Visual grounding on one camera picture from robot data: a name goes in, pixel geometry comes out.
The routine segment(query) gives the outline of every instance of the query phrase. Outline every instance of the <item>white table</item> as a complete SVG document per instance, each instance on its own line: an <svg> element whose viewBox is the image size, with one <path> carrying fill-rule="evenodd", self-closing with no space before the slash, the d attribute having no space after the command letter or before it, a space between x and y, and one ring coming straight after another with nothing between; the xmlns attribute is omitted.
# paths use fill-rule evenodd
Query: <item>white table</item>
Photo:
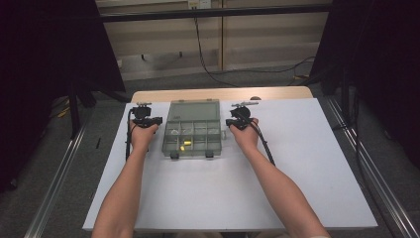
<svg viewBox="0 0 420 238"><path fill-rule="evenodd" d="M231 104L221 101L222 155L213 160L172 161L161 145L169 102L157 102L163 117L148 152L138 231L256 231L283 229L233 135L225 127ZM99 207L125 164L128 104L83 229L92 230ZM317 99L263 100L249 107L276 166L302 189L327 229L377 226Z"/></svg>

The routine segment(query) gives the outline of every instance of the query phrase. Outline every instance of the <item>black cable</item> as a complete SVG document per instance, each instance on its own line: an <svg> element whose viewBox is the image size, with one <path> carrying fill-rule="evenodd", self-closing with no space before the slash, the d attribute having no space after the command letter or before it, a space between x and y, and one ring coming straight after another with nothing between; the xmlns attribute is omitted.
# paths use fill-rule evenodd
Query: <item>black cable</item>
<svg viewBox="0 0 420 238"><path fill-rule="evenodd" d="M336 70L338 67L339 65L336 62L331 63L322 68L319 72L312 73L312 75L310 75L308 79L304 80L303 82L300 82L298 86L308 86L309 84L318 82L322 78L324 78L328 73L332 72L333 70Z"/></svg>
<svg viewBox="0 0 420 238"><path fill-rule="evenodd" d="M297 67L299 67L301 64L308 62L308 60L311 59L315 59L315 57L308 57L304 60L302 60L301 62L295 64L294 66L287 68L287 69L282 69L282 70L256 70L256 69L235 69L235 70L226 70L226 71L219 71L219 72L210 72L207 69L207 66L205 64L204 61L204 57L203 57L203 52L201 49L201 40L200 40L200 33L199 33L199 29L198 29L198 20L197 18L194 18L194 23L195 23L195 30L197 33L197 41L198 41L198 50L199 50L199 55L200 55L200 62L201 65L203 66L204 70L207 72L207 74L215 81L220 82L220 83L224 83L230 86L234 86L234 87L239 87L238 85L229 83L229 82L224 82L221 80L216 79L212 74L225 74L225 73L231 73L231 72L267 72L267 73L281 73L281 72L286 72L286 71L290 71L290 70L294 70Z"/></svg>
<svg viewBox="0 0 420 238"><path fill-rule="evenodd" d="M239 87L238 85L235 85L233 83L224 82L224 81L221 81L219 79L216 79L213 75L211 75L209 70L207 70L207 66L206 66L206 63L204 61L204 57L203 57L202 50L201 50L201 41L200 41L200 33L199 33L199 30L198 30L198 20L197 20L197 18L194 18L194 22L195 22L195 30L196 30L196 33L197 33L198 50L199 50L199 53L200 53L200 61L201 61L201 65L203 66L204 70L216 82L223 83L223 84L233 86L233 87Z"/></svg>
<svg viewBox="0 0 420 238"><path fill-rule="evenodd" d="M291 79L291 81L287 84L287 86L291 86L292 84L293 84L293 82L295 81L295 77L296 77L296 69L301 65L301 64L303 64L303 63L307 63L307 62L314 62L314 61L307 61L307 60L310 60L310 59L312 59L312 58L307 58L307 59L304 59L303 61L301 61L300 63L298 63L298 64L296 64L295 65L295 67L294 67L294 69L293 69L293 78Z"/></svg>
<svg viewBox="0 0 420 238"><path fill-rule="evenodd" d="M53 119L54 117L57 117L59 114L63 113L64 111L68 111L70 109L70 106L65 107L64 109L62 109L61 111L59 111L58 113L55 113L54 115L49 117L49 120Z"/></svg>
<svg viewBox="0 0 420 238"><path fill-rule="evenodd" d="M246 121L256 131L257 135L259 135L260 139L262 140L262 145L265 148L265 152L266 152L266 155L268 156L268 160L275 166L275 162L274 162L274 159L272 158L271 151L269 150L266 140L263 138L263 132L262 130L260 130L259 125L254 125L253 120L250 120L250 118L243 116L239 112L236 112L236 114L239 117L241 117L242 120Z"/></svg>
<svg viewBox="0 0 420 238"><path fill-rule="evenodd" d="M349 129L349 128L351 128L355 125L356 120L359 116L359 105L357 105L357 103L359 103L358 92L355 91L355 96L353 98L353 110L352 110L352 114L349 116L349 121L347 122L346 120L344 120L343 122L340 122L338 125L331 128L333 131L337 131L337 130L341 130L341 129L346 130L346 129Z"/></svg>
<svg viewBox="0 0 420 238"><path fill-rule="evenodd" d="M132 114L132 112L133 112L133 109L130 109L129 110L129 114L127 115L127 145L126 145L126 161L127 161L127 159L129 159L129 156L130 156L130 145L131 145L131 135L132 135L132 133L133 133L133 130L136 128L136 126L134 126L133 127L133 129L132 128L130 128L130 117L131 117L131 114Z"/></svg>

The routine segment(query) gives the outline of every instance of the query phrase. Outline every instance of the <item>handheld controller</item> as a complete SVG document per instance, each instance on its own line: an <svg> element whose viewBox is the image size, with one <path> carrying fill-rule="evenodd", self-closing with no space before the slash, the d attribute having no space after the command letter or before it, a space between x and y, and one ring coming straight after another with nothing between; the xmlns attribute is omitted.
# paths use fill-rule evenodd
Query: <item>handheld controller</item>
<svg viewBox="0 0 420 238"><path fill-rule="evenodd" d="M236 119L226 119L226 125L229 127L234 125L240 130L244 130L253 120L251 118L251 111L246 107L247 105L257 105L257 102L242 102L233 104L233 107L236 107L234 110L231 110L232 117Z"/></svg>
<svg viewBox="0 0 420 238"><path fill-rule="evenodd" d="M151 105L151 103L137 103L137 105L138 107L131 109L135 116L133 122L137 126L142 128L149 128L152 125L160 125L162 123L161 117L149 118L149 116L151 116L152 109L148 107L148 105Z"/></svg>
<svg viewBox="0 0 420 238"><path fill-rule="evenodd" d="M162 123L162 118L161 117L154 117L154 118L150 118L149 116L151 116L151 112L152 112L152 108L148 107L148 105L152 105L149 102L146 103L137 103L138 107L133 107L132 109L130 109L129 111L129 115L128 115L128 121L127 121L127 146L126 146L126 160L129 158L130 156L130 144L131 144L131 132L132 129L130 128L130 120L131 120L131 114L134 114L135 119L133 119L133 122L141 128L149 128L152 125L160 125Z"/></svg>

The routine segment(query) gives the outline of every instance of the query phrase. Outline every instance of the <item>hand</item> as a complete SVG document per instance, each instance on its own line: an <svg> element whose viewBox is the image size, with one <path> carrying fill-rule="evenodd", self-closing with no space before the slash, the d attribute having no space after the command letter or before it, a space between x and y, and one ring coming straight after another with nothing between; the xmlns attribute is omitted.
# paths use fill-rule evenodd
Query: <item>hand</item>
<svg viewBox="0 0 420 238"><path fill-rule="evenodd" d="M255 126L259 124L259 119L254 118L252 122ZM249 149L256 149L257 150L257 144L259 142L259 135L254 130L253 127L250 125L247 126L244 130L239 130L234 125L229 126L229 129L231 130L232 134L235 136L235 140L238 143L239 147L244 150Z"/></svg>
<svg viewBox="0 0 420 238"><path fill-rule="evenodd" d="M154 124L149 128L141 128L137 126L133 121L130 121L131 128L131 142L133 151L137 149L147 150L149 143L154 137L155 131L158 129L158 125Z"/></svg>

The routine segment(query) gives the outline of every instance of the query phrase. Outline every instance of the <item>plastic organizer box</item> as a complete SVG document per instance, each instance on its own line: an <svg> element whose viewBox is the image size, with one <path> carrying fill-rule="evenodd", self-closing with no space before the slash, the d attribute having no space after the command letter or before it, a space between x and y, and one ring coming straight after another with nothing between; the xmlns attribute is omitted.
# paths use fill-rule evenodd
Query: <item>plastic organizer box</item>
<svg viewBox="0 0 420 238"><path fill-rule="evenodd" d="M162 145L166 157L220 156L221 138L219 100L170 103Z"/></svg>

